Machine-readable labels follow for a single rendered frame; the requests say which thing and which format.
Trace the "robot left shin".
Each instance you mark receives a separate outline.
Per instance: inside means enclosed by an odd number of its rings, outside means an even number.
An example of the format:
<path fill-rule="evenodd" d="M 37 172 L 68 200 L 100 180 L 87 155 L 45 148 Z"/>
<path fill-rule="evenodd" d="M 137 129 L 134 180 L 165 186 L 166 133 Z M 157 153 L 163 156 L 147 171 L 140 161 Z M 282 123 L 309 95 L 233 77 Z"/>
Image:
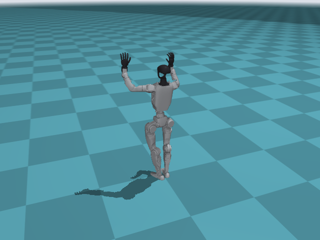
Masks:
<path fill-rule="evenodd" d="M 152 159 L 152 163 L 155 166 L 155 170 L 157 173 L 157 176 L 160 176 L 160 174 L 162 175 L 161 172 L 161 156 L 157 156 L 157 152 L 155 150 L 152 150 L 150 152 L 151 155 L 151 159 Z"/>

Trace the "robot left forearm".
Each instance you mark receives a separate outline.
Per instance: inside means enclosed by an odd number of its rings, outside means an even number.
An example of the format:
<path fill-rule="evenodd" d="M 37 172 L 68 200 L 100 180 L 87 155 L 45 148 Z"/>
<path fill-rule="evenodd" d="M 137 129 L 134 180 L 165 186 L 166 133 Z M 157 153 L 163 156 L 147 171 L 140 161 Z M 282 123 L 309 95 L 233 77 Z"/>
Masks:
<path fill-rule="evenodd" d="M 123 77 L 123 80 L 125 82 L 126 87 L 129 90 L 133 90 L 134 89 L 134 85 L 131 83 L 132 81 L 130 80 L 130 78 L 128 76 L 127 68 L 123 68 L 122 69 L 122 75 L 121 76 Z"/>

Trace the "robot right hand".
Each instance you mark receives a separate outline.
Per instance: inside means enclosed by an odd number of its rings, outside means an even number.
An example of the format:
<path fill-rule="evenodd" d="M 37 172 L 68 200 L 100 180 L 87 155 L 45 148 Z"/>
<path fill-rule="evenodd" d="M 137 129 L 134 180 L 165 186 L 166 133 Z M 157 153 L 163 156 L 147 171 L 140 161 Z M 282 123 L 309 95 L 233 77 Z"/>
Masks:
<path fill-rule="evenodd" d="M 168 55 L 169 54 L 169 55 Z M 168 53 L 168 57 L 169 57 L 169 60 L 166 58 L 167 62 L 168 62 L 168 67 L 171 69 L 171 67 L 173 67 L 173 63 L 174 63 L 174 54 L 173 53 Z"/>

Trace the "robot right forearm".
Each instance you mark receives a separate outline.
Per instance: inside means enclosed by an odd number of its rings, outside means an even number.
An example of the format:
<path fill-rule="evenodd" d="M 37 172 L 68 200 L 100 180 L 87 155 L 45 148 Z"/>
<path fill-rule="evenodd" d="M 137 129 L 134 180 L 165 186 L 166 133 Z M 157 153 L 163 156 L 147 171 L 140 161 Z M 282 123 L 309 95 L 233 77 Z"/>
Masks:
<path fill-rule="evenodd" d="M 170 71 L 171 71 L 170 75 L 172 77 L 172 80 L 174 80 L 174 81 L 177 80 L 178 85 L 180 85 L 180 82 L 179 82 L 179 79 L 178 79 L 178 77 L 176 75 L 176 71 L 175 71 L 174 67 L 171 67 Z"/>

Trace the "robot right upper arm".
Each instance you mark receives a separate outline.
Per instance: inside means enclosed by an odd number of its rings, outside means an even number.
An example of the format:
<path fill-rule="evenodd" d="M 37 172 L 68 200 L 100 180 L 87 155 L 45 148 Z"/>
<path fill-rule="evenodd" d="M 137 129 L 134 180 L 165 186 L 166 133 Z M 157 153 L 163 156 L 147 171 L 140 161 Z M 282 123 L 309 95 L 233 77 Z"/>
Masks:
<path fill-rule="evenodd" d="M 175 80 L 175 81 L 173 81 L 173 82 L 171 82 L 172 83 L 172 85 L 173 85 L 173 90 L 175 90 L 175 89 L 177 89 L 178 87 L 179 87 L 179 84 L 178 84 L 178 81 L 177 80 Z"/>

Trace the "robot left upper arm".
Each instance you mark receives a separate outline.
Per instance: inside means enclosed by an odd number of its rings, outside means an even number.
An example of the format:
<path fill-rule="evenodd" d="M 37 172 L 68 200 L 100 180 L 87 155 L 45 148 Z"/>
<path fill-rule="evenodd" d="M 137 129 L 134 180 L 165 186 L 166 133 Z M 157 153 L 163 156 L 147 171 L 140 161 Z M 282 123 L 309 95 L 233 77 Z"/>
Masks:
<path fill-rule="evenodd" d="M 129 90 L 131 92 L 147 92 L 147 93 L 153 93 L 154 91 L 156 91 L 156 86 L 152 85 L 152 84 L 146 84 L 146 85 L 139 85 L 137 87 L 135 87 L 135 85 L 133 84 L 134 89 L 133 90 Z"/>

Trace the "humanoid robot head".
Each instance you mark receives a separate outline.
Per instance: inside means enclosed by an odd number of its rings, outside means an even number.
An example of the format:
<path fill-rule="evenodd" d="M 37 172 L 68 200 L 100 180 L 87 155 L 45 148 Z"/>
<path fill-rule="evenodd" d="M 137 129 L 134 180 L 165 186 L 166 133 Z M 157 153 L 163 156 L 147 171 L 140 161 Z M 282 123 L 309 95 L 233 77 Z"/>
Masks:
<path fill-rule="evenodd" d="M 159 73 L 164 74 L 162 77 L 160 77 Z M 166 74 L 170 74 L 171 69 L 163 64 L 157 67 L 157 75 L 160 78 L 160 83 L 158 83 L 160 86 L 169 86 L 169 83 L 167 82 Z"/>

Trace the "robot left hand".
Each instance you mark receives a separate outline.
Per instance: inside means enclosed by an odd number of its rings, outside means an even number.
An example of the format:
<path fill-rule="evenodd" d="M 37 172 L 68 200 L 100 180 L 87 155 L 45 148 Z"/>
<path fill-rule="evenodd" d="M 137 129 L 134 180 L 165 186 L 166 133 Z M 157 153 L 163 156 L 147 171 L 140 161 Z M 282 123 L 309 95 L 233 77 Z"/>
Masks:
<path fill-rule="evenodd" d="M 122 59 L 122 56 L 123 56 L 123 59 Z M 125 58 L 124 58 L 124 53 L 120 53 L 120 57 L 121 57 L 121 64 L 122 64 L 122 67 L 121 67 L 121 72 L 123 72 L 123 69 L 127 69 L 128 71 L 128 65 L 129 65 L 129 62 L 131 60 L 131 57 L 129 58 L 129 54 L 127 53 L 127 56 L 126 56 L 126 53 L 125 53 Z M 128 60 L 129 58 L 129 60 Z"/>

